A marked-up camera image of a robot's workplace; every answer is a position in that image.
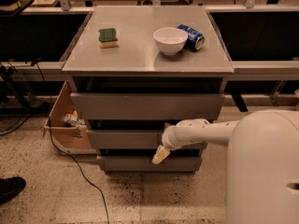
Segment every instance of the cabinet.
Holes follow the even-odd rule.
[[[166,57],[152,34],[181,23],[202,32],[206,43]],[[100,49],[98,30],[108,27],[120,46]],[[160,165],[151,158],[165,122],[218,117],[233,68],[202,7],[112,6],[95,9],[63,72],[102,170],[195,172],[206,144],[175,151]]]

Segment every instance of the gray countertop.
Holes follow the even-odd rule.
[[[153,33],[162,27],[191,26],[206,42],[197,52],[184,49],[173,57],[156,47]],[[120,46],[101,49],[98,30],[114,27]],[[63,71],[70,75],[112,73],[232,74],[232,64],[206,14],[196,6],[96,7]]]

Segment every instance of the sponge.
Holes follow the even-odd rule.
[[[119,41],[116,38],[115,28],[106,28],[99,30],[99,46],[102,49],[114,48],[119,46]]]

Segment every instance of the white bowl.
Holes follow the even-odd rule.
[[[183,49],[188,35],[179,28],[164,27],[154,32],[153,38],[160,52],[172,56]]]

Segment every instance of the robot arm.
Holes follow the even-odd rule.
[[[159,164],[168,157],[171,150],[191,144],[208,142],[227,145],[237,123],[238,121],[209,123],[206,119],[186,119],[176,126],[166,124],[162,144],[152,162]]]

